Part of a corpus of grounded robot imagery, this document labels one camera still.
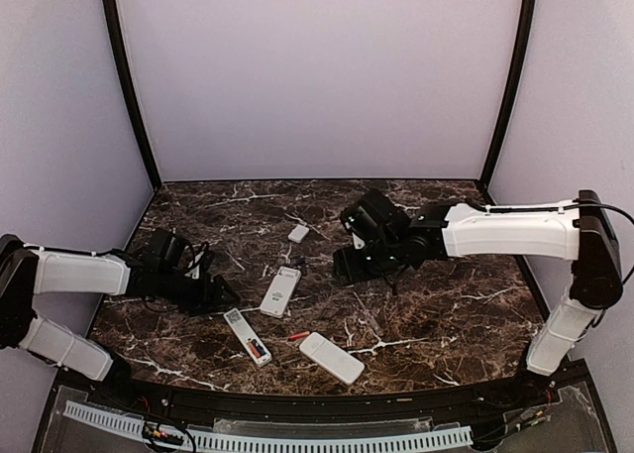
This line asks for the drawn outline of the small white buttoned remote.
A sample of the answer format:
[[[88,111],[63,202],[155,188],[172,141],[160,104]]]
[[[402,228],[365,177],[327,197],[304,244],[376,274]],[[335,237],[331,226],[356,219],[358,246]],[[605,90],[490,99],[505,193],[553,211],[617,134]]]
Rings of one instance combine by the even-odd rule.
[[[253,360],[253,362],[258,366],[264,366],[272,360],[272,354],[269,349],[264,345],[263,341],[254,331],[252,326],[249,324],[247,319],[244,317],[242,312],[237,309],[231,309],[223,314],[223,317],[229,327],[231,328],[234,335],[240,341],[240,344],[243,346],[247,354]],[[261,346],[266,350],[266,354],[264,356],[256,356],[250,349],[248,342],[257,340]]]

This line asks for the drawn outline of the white battery cover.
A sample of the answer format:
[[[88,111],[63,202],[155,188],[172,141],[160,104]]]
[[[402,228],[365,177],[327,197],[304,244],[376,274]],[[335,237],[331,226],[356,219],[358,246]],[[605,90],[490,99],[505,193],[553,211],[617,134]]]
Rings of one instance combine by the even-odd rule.
[[[287,239],[293,243],[301,243],[309,234],[310,229],[304,225],[296,225],[288,234]]]

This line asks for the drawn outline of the white TCL remote control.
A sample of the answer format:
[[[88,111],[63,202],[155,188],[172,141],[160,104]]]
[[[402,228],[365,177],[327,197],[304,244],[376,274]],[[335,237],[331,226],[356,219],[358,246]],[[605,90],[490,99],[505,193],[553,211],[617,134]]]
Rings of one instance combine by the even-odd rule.
[[[260,312],[274,318],[281,318],[301,276],[300,270],[281,267],[266,291],[260,305]]]

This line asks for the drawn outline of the red blue battery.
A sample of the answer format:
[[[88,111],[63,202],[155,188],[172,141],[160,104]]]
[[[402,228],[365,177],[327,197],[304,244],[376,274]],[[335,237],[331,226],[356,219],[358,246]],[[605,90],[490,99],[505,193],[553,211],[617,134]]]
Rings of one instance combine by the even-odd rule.
[[[305,338],[307,338],[310,334],[311,334],[311,333],[310,333],[310,331],[304,331],[304,332],[301,332],[301,333],[296,333],[296,334],[293,334],[293,335],[289,336],[289,337],[288,337],[288,341],[293,342],[293,341],[297,341],[297,340],[305,339]]]

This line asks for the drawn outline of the orange battery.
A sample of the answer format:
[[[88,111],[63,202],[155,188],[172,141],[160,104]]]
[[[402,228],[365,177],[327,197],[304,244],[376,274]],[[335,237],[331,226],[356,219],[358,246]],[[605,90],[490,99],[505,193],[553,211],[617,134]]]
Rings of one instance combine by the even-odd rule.
[[[260,356],[264,356],[266,354],[266,350],[264,349],[263,346],[260,345],[260,343],[257,340],[253,340],[252,345],[258,351]]]

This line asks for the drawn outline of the blue purple battery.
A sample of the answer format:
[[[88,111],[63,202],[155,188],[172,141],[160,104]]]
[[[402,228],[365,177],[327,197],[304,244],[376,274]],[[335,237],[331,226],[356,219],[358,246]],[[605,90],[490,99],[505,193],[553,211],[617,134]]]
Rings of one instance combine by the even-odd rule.
[[[252,341],[249,341],[249,342],[248,342],[248,345],[249,345],[249,347],[250,347],[251,351],[252,351],[252,352],[253,352],[256,356],[259,356],[259,355],[260,355],[259,351],[257,350],[256,346],[253,344],[253,342],[252,342]]]

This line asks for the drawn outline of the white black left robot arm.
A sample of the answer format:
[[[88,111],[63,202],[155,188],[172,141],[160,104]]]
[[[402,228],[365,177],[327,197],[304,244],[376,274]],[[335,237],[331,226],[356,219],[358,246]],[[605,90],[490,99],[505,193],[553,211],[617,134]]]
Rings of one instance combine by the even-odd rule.
[[[155,230],[137,252],[84,252],[29,245],[13,234],[1,238],[1,346],[22,349],[100,383],[101,393],[119,409],[140,400],[129,380],[131,367],[114,351],[36,312],[43,293],[96,293],[159,298],[189,316],[211,313],[239,301],[220,275],[208,270],[208,244],[193,248],[186,239]]]

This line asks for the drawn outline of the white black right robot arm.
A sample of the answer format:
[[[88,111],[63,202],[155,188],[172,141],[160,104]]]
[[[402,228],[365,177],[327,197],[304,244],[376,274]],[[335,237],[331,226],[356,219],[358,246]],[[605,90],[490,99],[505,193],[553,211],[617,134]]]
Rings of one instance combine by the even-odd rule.
[[[505,387],[506,399],[525,407],[542,393],[542,376],[556,372],[586,330],[621,299],[632,276],[621,269],[619,243],[607,216],[612,209],[594,191],[582,190],[575,199],[539,205],[432,203],[409,217],[371,189],[340,215],[353,243],[334,253],[334,277],[353,285],[417,270],[427,261],[474,255],[571,262],[571,283],[531,341],[527,369]]]

